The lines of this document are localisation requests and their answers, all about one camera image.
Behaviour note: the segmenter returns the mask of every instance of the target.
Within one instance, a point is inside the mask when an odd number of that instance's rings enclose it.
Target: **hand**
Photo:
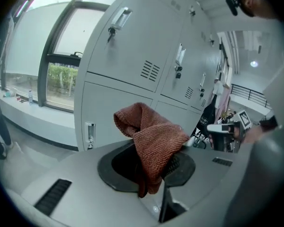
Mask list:
[[[234,139],[239,140],[239,135],[240,135],[240,129],[238,127],[234,127],[234,133],[233,133]],[[264,135],[264,132],[262,130],[262,127],[260,125],[258,125],[254,128],[251,128],[249,131],[246,132],[242,143],[253,144],[257,140],[259,140],[263,135]],[[209,141],[210,141],[210,144],[211,144],[211,148],[213,149],[213,139],[212,139],[211,135],[209,135]]]

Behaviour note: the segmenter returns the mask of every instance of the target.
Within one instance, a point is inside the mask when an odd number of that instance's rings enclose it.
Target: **black vent grille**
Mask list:
[[[231,166],[232,165],[232,161],[224,160],[224,159],[221,159],[221,158],[218,158],[218,157],[214,158],[213,162],[224,165],[224,166]]]
[[[35,208],[47,216],[50,216],[56,208],[71,182],[67,180],[57,180],[43,197],[35,204]]]
[[[205,106],[205,104],[206,104],[206,100],[205,100],[205,99],[203,99],[203,102],[202,102],[201,106],[202,106],[202,107],[204,107],[204,106]]]
[[[187,97],[188,99],[191,99],[192,94],[193,94],[193,89],[188,87],[188,89],[187,89],[187,91],[185,93],[185,97]]]
[[[173,173],[180,166],[180,160],[175,155],[168,161],[165,170],[162,172],[162,178],[167,177],[169,174]]]
[[[152,64],[149,61],[145,61],[141,71],[141,77],[147,78],[151,81],[156,81],[159,71],[160,67]]]

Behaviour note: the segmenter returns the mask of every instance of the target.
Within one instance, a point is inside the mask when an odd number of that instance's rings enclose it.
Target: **red towel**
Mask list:
[[[146,104],[135,103],[114,114],[118,129],[133,138],[142,169],[138,166],[136,175],[139,196],[147,192],[155,194],[161,185],[161,173],[173,154],[189,140],[179,125],[173,124]]]

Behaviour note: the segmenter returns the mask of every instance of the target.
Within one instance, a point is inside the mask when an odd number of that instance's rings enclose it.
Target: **railing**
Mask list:
[[[249,101],[255,102],[265,108],[272,109],[270,104],[267,102],[263,93],[251,90],[246,87],[241,87],[239,85],[231,85],[231,94],[243,97]]]

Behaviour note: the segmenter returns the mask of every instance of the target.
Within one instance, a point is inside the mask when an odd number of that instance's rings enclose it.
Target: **green shrub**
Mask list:
[[[61,88],[60,74],[62,74],[62,83],[64,89],[69,89],[76,86],[76,77],[78,70],[74,68],[68,68],[64,66],[57,66],[52,63],[49,64],[47,72],[47,85],[50,87]]]

